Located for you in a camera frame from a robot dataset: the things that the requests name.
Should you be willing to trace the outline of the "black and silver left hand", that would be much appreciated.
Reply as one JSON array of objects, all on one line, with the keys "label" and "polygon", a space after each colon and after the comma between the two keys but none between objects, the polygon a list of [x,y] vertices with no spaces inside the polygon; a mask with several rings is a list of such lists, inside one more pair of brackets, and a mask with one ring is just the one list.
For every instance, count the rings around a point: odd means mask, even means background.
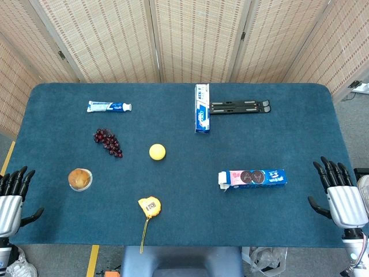
[{"label": "black and silver left hand", "polygon": [[0,238],[14,236],[19,228],[41,217],[44,208],[39,208],[33,215],[22,218],[22,208],[28,193],[29,184],[35,174],[31,170],[26,175],[27,166],[12,174],[0,175]]}]

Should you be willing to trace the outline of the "black and silver right hand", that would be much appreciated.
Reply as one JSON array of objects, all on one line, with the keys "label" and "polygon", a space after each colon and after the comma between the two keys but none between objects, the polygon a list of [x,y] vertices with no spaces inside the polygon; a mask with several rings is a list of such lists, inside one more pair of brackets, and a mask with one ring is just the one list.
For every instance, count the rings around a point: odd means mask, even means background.
[{"label": "black and silver right hand", "polygon": [[311,208],[318,214],[331,219],[341,229],[360,229],[369,223],[363,199],[351,175],[342,163],[334,163],[321,157],[322,164],[313,165],[325,192],[329,209],[319,206],[312,196],[308,197]]}]

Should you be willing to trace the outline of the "pink blue cookie box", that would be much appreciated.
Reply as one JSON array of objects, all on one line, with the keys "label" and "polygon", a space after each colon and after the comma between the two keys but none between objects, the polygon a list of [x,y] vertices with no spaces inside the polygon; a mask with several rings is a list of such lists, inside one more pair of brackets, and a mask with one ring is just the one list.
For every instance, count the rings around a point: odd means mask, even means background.
[{"label": "pink blue cookie box", "polygon": [[279,188],[288,183],[285,170],[227,170],[218,173],[220,189]]}]

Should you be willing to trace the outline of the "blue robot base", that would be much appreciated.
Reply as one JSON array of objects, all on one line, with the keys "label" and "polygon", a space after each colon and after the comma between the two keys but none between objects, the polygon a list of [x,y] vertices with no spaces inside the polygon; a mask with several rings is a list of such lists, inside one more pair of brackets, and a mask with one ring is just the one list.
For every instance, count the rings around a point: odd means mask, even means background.
[{"label": "blue robot base", "polygon": [[244,277],[236,246],[127,246],[121,277]]}]

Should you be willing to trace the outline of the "blue white toothpaste box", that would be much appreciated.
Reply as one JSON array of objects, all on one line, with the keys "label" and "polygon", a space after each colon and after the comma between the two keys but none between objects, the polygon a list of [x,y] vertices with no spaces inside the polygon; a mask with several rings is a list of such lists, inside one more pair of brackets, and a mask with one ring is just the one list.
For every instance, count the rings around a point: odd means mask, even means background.
[{"label": "blue white toothpaste box", "polygon": [[210,131],[210,89],[209,84],[195,85],[195,132]]}]

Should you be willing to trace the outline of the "white sneaker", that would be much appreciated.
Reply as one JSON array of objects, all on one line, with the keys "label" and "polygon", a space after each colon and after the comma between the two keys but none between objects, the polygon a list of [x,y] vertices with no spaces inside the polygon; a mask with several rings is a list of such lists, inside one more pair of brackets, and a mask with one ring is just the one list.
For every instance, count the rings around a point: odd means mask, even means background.
[{"label": "white sneaker", "polygon": [[357,181],[357,187],[363,199],[366,213],[369,217],[369,175],[364,175]]},{"label": "white sneaker", "polygon": [[38,277],[37,269],[26,259],[25,252],[18,248],[18,259],[6,269],[8,277]]}]

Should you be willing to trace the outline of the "muffin in plastic cup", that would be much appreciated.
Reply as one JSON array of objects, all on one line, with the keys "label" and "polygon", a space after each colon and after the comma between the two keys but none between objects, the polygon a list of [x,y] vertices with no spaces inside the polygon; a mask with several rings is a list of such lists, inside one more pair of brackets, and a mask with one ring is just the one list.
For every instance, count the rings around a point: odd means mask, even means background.
[{"label": "muffin in plastic cup", "polygon": [[68,175],[70,187],[78,192],[88,189],[93,181],[92,173],[87,169],[74,169]]}]

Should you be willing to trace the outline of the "clear plastic bag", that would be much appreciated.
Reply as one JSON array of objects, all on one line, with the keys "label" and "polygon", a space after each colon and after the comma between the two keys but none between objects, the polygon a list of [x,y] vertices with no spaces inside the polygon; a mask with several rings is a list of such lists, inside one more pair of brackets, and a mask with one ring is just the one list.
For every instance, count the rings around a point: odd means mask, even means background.
[{"label": "clear plastic bag", "polygon": [[288,248],[243,246],[242,259],[252,273],[279,277],[286,270]]}]

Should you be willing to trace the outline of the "dark red grape bunch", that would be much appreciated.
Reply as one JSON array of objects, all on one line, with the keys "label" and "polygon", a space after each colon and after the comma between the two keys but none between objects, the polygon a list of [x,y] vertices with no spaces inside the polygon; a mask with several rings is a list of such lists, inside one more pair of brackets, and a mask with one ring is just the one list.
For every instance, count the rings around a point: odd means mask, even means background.
[{"label": "dark red grape bunch", "polygon": [[107,129],[97,129],[93,139],[95,143],[101,144],[109,155],[116,158],[123,158],[121,145],[114,133]]}]

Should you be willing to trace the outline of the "white blue toothpaste tube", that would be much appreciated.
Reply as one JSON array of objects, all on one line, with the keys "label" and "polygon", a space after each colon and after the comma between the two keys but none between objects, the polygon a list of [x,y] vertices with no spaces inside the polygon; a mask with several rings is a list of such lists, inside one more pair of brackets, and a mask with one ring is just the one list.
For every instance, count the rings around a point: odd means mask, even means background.
[{"label": "white blue toothpaste tube", "polygon": [[132,106],[131,104],[127,104],[124,102],[96,102],[96,101],[89,101],[87,106],[87,112],[117,112],[117,113],[124,113],[127,111],[131,111]]}]

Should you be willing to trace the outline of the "yellow tape measure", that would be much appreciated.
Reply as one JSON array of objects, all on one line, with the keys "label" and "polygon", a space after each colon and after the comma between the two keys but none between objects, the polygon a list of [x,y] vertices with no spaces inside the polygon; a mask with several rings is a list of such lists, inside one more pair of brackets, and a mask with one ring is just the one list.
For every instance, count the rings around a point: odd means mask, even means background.
[{"label": "yellow tape measure", "polygon": [[161,202],[154,196],[150,196],[148,198],[139,199],[138,200],[139,206],[143,210],[146,221],[144,224],[144,229],[142,232],[141,244],[140,244],[140,254],[143,254],[144,251],[144,241],[146,236],[146,231],[148,227],[148,222],[155,216],[157,216],[161,211]]}]

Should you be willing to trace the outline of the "black folding laptop stand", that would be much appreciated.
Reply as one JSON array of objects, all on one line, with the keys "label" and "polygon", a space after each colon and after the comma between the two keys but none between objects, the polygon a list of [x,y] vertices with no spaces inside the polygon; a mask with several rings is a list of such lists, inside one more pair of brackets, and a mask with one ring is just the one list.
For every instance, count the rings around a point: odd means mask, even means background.
[{"label": "black folding laptop stand", "polygon": [[237,100],[210,104],[210,115],[269,113],[270,111],[268,100]]}]

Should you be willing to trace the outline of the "yellow ball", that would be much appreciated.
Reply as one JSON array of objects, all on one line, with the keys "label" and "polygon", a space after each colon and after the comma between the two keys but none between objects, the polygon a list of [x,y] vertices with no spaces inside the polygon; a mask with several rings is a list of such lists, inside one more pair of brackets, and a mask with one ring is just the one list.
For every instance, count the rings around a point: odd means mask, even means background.
[{"label": "yellow ball", "polygon": [[162,160],[166,155],[165,147],[162,144],[153,144],[149,149],[149,156],[153,160]]}]

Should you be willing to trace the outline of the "blue table cloth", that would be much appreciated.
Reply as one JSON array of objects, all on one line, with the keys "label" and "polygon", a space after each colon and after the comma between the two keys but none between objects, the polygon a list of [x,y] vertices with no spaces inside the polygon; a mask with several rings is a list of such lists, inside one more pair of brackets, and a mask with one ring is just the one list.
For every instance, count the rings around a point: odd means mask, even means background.
[{"label": "blue table cloth", "polygon": [[[22,214],[43,207],[14,244],[139,245],[146,216],[138,200],[154,196],[160,213],[144,244],[156,246],[342,247],[342,230],[317,214],[327,208],[313,163],[350,165],[329,90],[320,84],[211,84],[212,101],[268,100],[267,114],[216,115],[194,130],[194,84],[40,84],[32,90],[7,167],[35,170]],[[89,101],[124,102],[124,113],[88,113]],[[123,158],[94,142],[117,137]],[[166,155],[153,160],[149,149]],[[87,169],[91,186],[73,190],[68,175]],[[285,170],[279,188],[228,189],[227,170]]]}]

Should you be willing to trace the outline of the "woven folding screen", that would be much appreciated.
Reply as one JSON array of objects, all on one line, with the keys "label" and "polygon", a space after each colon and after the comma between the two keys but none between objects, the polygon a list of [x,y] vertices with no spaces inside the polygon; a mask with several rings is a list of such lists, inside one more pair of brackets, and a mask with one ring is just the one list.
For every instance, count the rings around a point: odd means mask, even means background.
[{"label": "woven folding screen", "polygon": [[361,74],[369,0],[0,0],[12,138],[41,83],[318,83],[340,100]]}]

